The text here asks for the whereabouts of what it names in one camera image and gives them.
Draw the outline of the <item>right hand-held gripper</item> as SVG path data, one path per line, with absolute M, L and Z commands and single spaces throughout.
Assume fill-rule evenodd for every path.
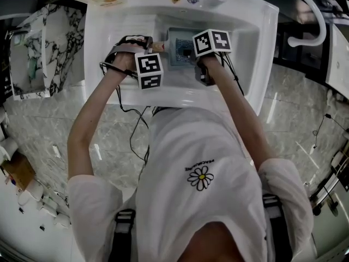
M 202 63 L 204 56 L 216 57 L 222 66 L 225 64 L 232 70 L 228 54 L 232 52 L 231 40 L 228 31 L 207 29 L 192 37 L 194 50 L 192 63 L 195 66 L 195 79 L 205 86 L 215 85 L 208 68 Z

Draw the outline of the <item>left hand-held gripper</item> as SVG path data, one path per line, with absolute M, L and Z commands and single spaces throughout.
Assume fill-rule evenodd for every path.
M 154 42 L 152 37 L 147 37 L 147 42 L 140 42 L 141 48 L 123 46 L 129 39 L 142 35 L 126 35 L 115 44 L 104 60 L 104 68 L 114 70 L 129 76 L 138 82 L 139 89 L 147 90 L 158 88 L 163 83 L 164 69 L 160 58 L 160 53 L 164 51 L 163 42 Z M 112 63 L 117 52 L 133 52 L 135 54 L 136 70 L 120 70 Z

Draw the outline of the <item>person's left hand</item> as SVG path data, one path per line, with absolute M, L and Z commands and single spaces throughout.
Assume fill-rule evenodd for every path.
M 129 46 L 129 47 L 135 47 L 135 48 L 141 48 L 142 45 L 139 45 L 140 42 L 146 43 L 147 41 L 144 39 L 143 36 L 138 36 L 136 39 L 131 38 L 129 39 L 130 42 L 123 44 L 123 46 Z M 133 52 L 117 52 L 115 55 L 115 59 L 112 63 L 115 67 L 118 69 L 124 71 L 124 70 L 136 70 L 136 64 L 135 64 L 135 54 Z

